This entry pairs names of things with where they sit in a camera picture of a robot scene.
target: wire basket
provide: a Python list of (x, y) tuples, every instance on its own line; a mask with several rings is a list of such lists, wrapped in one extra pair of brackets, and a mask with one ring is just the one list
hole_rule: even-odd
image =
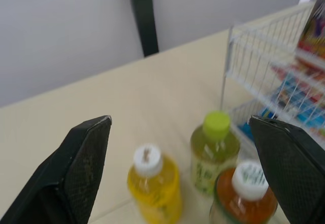
[(254, 143), (239, 129), (239, 125), (247, 122), (252, 114), (257, 114), (264, 107), (258, 100), (252, 100), (232, 109), (229, 115), (232, 120), (231, 129), (241, 142), (240, 158), (258, 159)]
[[(312, 7), (304, 5), (261, 25), (232, 28), (225, 77), (236, 80), (278, 119), (303, 128), (325, 148), (325, 61), (297, 49)], [(303, 67), (297, 57), (318, 69)]]

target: white wire rack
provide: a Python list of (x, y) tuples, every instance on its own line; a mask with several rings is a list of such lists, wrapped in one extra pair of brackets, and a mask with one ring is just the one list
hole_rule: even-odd
[[(278, 119), (297, 125), (325, 148), (325, 61), (297, 49), (297, 43), (313, 3), (256, 26), (240, 25), (230, 31), (225, 78), (231, 77), (248, 90)], [(297, 57), (318, 69), (302, 67)], [(231, 112), (238, 125), (258, 111), (243, 105)], [(235, 127), (235, 133), (243, 134)]]
[(230, 111), (230, 117), (232, 118), (231, 129), (242, 144), (240, 151), (241, 159), (258, 159), (258, 154), (253, 142), (238, 128), (238, 125), (246, 123), (252, 114), (257, 114), (263, 107), (264, 105), (258, 100), (253, 100)]

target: lime green bottle cap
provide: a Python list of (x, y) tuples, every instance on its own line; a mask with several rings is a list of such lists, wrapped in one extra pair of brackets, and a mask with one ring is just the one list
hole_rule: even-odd
[(213, 140), (221, 140), (229, 132), (230, 117), (222, 111), (208, 113), (203, 122), (203, 132)]

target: green tea bottle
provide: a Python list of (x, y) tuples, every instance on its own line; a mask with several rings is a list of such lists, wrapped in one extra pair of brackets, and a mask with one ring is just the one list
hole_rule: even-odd
[(229, 128), (230, 117), (212, 111), (191, 136), (191, 177), (203, 193), (212, 195), (220, 172), (236, 165), (240, 143)]

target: white table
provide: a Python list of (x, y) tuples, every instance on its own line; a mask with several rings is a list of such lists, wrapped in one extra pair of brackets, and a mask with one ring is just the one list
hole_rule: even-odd
[[(110, 114), (106, 164), (89, 222), (143, 223), (126, 177), (134, 150), (155, 143), (181, 171), (180, 223), (208, 223), (212, 199), (202, 197), (189, 180), (189, 138), (204, 115), (219, 108), (227, 37), (222, 31), (1, 108), (0, 216), (70, 128)], [(251, 99), (235, 82), (228, 81), (226, 89), (231, 91), (228, 108)]]

